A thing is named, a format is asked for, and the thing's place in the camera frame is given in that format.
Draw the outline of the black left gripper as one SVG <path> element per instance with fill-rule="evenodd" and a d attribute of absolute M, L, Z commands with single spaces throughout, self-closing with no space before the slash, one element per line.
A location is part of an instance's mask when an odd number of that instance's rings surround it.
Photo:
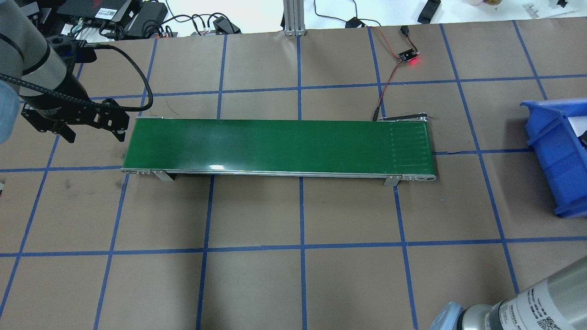
<path fill-rule="evenodd" d="M 68 143 L 74 143 L 76 133 L 71 125 L 87 125 L 95 129 L 111 132 L 119 142 L 124 142 L 130 116 L 112 106 L 118 104 L 113 99 L 105 99 L 99 106 L 82 106 L 64 100 L 44 98 L 24 98 L 22 117 L 38 132 L 57 134 Z"/>

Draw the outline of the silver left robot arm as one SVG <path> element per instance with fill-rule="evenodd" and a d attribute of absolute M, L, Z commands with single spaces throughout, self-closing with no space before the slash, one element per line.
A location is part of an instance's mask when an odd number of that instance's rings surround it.
<path fill-rule="evenodd" d="M 96 103 L 73 74 L 77 63 L 92 63 L 96 50 L 114 50 L 109 44 L 88 44 L 71 36 L 44 37 L 13 0 L 3 0 L 1 14 L 1 142 L 12 134 L 17 115 L 38 132 L 52 132 L 73 143 L 72 125 L 111 132 L 123 142 L 131 111 L 113 99 Z"/>

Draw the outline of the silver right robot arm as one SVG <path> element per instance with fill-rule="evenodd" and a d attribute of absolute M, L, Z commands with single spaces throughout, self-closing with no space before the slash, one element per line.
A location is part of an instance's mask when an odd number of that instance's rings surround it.
<path fill-rule="evenodd" d="M 61 211 L 25 248 L 61 260 L 57 330 L 415 330 L 448 302 L 464 323 L 528 307 L 530 286 L 586 255 L 586 219 L 555 215 L 527 119 L 430 131 L 438 178 L 123 173 L 128 144 L 61 143 Z"/>

